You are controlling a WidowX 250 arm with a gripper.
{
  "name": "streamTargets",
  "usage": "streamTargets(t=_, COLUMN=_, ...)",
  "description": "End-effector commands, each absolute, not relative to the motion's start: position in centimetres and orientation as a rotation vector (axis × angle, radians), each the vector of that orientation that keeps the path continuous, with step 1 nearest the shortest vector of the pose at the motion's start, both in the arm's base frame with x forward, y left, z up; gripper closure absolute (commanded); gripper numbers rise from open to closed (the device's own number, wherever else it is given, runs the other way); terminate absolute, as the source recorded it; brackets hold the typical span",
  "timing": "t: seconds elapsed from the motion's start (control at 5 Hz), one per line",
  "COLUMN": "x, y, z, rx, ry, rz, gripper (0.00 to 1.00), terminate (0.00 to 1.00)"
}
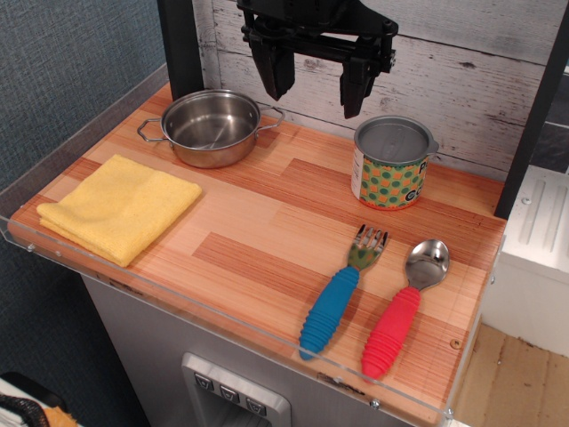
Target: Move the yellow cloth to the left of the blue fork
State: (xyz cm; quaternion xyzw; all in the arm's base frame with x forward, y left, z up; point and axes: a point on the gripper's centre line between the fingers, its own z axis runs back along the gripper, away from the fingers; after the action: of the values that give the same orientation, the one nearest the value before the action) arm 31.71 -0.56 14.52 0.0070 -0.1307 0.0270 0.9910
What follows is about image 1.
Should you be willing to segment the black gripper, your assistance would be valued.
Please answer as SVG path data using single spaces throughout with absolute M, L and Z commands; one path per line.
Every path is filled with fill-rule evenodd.
M 239 1 L 237 7 L 244 40 L 275 101 L 294 84 L 295 53 L 342 62 L 345 118 L 359 115 L 375 78 L 394 65 L 397 24 L 361 1 Z

